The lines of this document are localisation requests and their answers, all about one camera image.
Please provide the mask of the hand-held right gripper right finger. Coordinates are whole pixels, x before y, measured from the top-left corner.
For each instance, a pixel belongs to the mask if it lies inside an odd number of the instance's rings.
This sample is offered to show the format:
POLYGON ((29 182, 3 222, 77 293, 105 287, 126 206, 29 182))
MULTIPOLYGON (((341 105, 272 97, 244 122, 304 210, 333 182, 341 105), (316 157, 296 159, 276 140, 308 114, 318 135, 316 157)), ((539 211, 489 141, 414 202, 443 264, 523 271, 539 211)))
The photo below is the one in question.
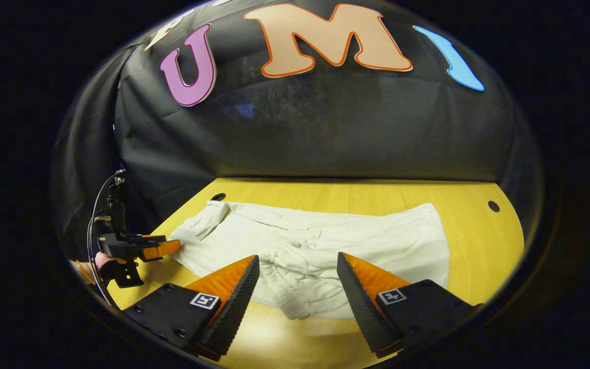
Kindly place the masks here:
POLYGON ((379 358, 428 348, 480 308, 433 280, 411 283, 345 252, 338 254, 336 271, 354 319, 379 358))

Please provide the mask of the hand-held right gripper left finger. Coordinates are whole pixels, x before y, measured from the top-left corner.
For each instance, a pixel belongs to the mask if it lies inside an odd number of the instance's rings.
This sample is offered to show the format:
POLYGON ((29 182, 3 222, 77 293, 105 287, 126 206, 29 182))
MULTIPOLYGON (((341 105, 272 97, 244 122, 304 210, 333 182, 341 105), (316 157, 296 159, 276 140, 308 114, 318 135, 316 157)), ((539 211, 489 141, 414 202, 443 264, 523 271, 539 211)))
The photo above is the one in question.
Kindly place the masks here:
POLYGON ((250 255, 187 286, 164 283, 124 313, 162 341, 219 361, 236 337, 260 276, 250 255))

